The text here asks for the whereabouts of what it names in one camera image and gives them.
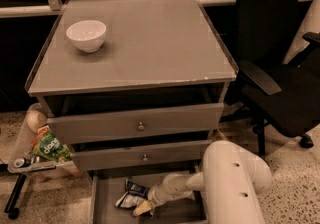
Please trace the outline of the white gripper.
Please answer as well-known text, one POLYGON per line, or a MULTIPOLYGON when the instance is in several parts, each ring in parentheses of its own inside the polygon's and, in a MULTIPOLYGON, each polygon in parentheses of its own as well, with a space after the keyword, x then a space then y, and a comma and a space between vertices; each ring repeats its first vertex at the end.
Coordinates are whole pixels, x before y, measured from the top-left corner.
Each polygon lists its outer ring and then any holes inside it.
POLYGON ((171 173, 166 175, 160 183, 153 185, 148 192, 148 200, 143 200, 132 212, 134 217, 150 212, 153 208, 167 202, 190 197, 193 191, 187 186, 190 175, 171 173))

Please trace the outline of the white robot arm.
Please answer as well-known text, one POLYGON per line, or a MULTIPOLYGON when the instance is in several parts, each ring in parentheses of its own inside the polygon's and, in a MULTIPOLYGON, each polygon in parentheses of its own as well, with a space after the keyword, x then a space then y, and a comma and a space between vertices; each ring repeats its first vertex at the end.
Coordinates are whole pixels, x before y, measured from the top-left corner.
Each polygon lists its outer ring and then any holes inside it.
MULTIPOLYGON (((319 73, 301 63, 319 49, 319 35, 306 33, 307 48, 283 62, 291 42, 298 0, 236 0, 235 60, 239 74, 231 100, 239 100, 287 137, 302 135, 319 123, 319 73)), ((256 194, 271 184, 263 159, 230 141, 216 141, 205 151, 202 170, 170 173, 148 191, 141 203, 149 209, 206 194, 210 224, 264 224, 256 194)))

